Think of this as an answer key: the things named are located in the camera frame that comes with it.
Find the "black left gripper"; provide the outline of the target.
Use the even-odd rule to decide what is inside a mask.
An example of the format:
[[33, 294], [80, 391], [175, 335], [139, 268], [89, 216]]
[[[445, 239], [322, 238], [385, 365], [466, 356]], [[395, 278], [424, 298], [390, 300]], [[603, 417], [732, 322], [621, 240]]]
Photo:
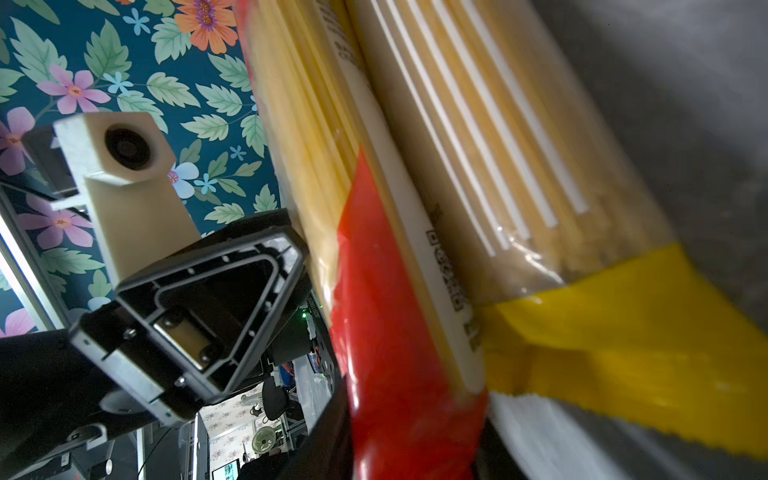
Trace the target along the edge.
[[124, 280], [71, 344], [141, 410], [187, 423], [267, 376], [310, 293], [308, 254], [284, 209], [237, 220]]

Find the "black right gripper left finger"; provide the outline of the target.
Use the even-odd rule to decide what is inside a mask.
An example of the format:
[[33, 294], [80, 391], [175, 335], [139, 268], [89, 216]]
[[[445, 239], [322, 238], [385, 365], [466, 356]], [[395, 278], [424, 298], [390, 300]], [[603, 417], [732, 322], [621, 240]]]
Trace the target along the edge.
[[346, 380], [342, 378], [309, 438], [280, 471], [278, 479], [351, 480], [354, 447]]

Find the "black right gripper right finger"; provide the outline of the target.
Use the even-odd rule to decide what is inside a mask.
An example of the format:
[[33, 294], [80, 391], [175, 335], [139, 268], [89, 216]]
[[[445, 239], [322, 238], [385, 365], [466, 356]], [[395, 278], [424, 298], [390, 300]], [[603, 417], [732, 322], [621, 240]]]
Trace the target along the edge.
[[489, 420], [485, 421], [481, 433], [473, 477], [476, 480], [527, 480]]

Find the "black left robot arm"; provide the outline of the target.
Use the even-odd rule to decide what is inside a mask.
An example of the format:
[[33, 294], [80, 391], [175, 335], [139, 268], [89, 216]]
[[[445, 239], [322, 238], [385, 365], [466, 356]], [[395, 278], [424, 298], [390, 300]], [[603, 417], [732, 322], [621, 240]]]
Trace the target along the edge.
[[237, 220], [123, 280], [67, 330], [1, 342], [1, 475], [152, 422], [184, 425], [264, 380], [308, 248], [286, 209]]

